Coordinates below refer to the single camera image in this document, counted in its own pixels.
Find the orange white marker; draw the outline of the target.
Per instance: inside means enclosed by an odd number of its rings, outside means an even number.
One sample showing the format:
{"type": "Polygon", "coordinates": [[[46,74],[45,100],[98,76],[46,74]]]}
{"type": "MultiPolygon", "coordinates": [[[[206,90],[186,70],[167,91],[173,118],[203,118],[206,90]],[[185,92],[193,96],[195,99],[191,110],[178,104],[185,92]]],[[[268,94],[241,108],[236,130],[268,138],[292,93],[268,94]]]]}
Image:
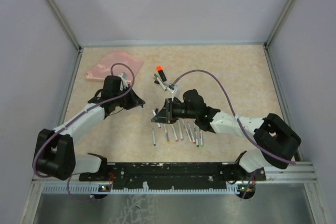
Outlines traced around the orange white marker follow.
{"type": "Polygon", "coordinates": [[[164,124],[164,132],[165,132],[166,142],[167,142],[167,144],[169,144],[170,140],[169,140],[169,134],[168,134],[168,130],[167,130],[167,125],[166,124],[164,124]]]}

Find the lavender marker pen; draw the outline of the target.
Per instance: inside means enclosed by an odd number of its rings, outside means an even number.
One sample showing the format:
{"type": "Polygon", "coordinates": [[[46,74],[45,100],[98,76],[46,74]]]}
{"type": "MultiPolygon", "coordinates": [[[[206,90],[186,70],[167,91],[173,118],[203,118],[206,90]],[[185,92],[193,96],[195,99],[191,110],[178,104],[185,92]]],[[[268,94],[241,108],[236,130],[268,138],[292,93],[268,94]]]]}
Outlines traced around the lavender marker pen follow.
{"type": "Polygon", "coordinates": [[[180,123],[179,120],[177,121],[177,124],[178,124],[178,131],[179,131],[180,140],[183,141],[184,137],[183,137],[183,133],[182,133],[181,123],[180,123]]]}

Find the pink capped marker pen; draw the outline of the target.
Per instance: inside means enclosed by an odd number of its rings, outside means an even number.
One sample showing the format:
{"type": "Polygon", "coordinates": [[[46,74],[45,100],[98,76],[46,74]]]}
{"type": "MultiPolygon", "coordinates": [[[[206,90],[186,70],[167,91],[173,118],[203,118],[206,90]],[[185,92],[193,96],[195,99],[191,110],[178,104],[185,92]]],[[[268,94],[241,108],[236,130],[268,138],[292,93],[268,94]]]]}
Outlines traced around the pink capped marker pen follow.
{"type": "Polygon", "coordinates": [[[174,124],[172,124],[171,127],[172,127],[172,131],[173,131],[173,134],[174,134],[175,141],[178,142],[179,138],[177,136],[177,132],[176,132],[174,124]]]}

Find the magenta capped marker pen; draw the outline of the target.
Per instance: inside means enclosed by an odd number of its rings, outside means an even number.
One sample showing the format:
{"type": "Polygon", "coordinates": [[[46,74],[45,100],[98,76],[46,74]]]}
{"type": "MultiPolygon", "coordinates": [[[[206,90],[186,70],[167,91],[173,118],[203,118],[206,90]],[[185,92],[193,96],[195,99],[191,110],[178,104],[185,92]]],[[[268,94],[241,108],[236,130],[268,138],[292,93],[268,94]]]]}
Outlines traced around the magenta capped marker pen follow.
{"type": "Polygon", "coordinates": [[[191,125],[190,125],[189,122],[188,122],[187,124],[188,124],[188,129],[189,129],[189,132],[190,132],[190,136],[191,136],[192,143],[193,143],[193,144],[196,144],[196,140],[195,140],[195,137],[194,137],[194,135],[193,135],[192,127],[191,127],[191,125]]]}

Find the dark green capped marker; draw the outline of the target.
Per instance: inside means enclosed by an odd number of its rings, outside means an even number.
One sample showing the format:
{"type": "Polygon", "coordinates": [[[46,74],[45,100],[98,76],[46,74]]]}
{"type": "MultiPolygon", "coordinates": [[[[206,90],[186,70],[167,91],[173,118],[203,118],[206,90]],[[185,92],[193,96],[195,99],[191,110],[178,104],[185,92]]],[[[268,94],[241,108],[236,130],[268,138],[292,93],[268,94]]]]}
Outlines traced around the dark green capped marker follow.
{"type": "Polygon", "coordinates": [[[195,143],[196,143],[196,146],[199,147],[198,130],[197,130],[196,126],[194,127],[194,134],[195,134],[195,143]]]}

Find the light green capped marker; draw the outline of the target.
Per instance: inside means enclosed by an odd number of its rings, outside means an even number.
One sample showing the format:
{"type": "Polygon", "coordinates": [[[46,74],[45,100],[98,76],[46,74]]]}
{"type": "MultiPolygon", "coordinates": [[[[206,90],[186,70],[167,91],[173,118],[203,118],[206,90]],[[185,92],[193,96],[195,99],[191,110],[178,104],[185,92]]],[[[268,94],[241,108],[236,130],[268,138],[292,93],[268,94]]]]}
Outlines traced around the light green capped marker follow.
{"type": "Polygon", "coordinates": [[[203,132],[201,130],[199,131],[199,139],[200,139],[200,146],[204,146],[203,132]]]}

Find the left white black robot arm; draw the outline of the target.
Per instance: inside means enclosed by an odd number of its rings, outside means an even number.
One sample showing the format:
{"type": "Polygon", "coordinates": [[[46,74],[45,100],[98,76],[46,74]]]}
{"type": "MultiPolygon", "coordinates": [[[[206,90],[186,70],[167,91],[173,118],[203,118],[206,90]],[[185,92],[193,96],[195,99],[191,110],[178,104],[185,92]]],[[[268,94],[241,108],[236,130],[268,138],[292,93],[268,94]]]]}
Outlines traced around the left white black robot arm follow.
{"type": "Polygon", "coordinates": [[[66,180],[72,175],[91,173],[98,180],[106,179],[109,167],[102,163],[103,157],[97,154],[76,155],[75,143],[117,107],[130,110],[144,105],[145,101],[136,95],[122,75],[107,76],[102,89],[79,113],[52,130],[39,132],[33,160],[35,175],[66,180]]]}

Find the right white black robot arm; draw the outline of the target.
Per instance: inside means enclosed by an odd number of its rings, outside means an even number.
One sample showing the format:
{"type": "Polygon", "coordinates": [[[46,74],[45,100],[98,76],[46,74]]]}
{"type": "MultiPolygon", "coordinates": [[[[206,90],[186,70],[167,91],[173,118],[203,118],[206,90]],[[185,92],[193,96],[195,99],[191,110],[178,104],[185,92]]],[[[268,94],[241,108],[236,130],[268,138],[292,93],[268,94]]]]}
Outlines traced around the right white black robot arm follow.
{"type": "Polygon", "coordinates": [[[234,167],[235,175],[248,179],[254,171],[264,167],[286,169],[294,165],[292,160],[301,138],[278,115],[269,113],[264,118],[249,118],[231,115],[208,106],[195,90],[188,90],[183,99],[167,98],[164,105],[151,121],[160,124],[173,124],[178,119],[193,119],[204,132],[231,134],[248,139],[255,147],[246,151],[234,167]]]}

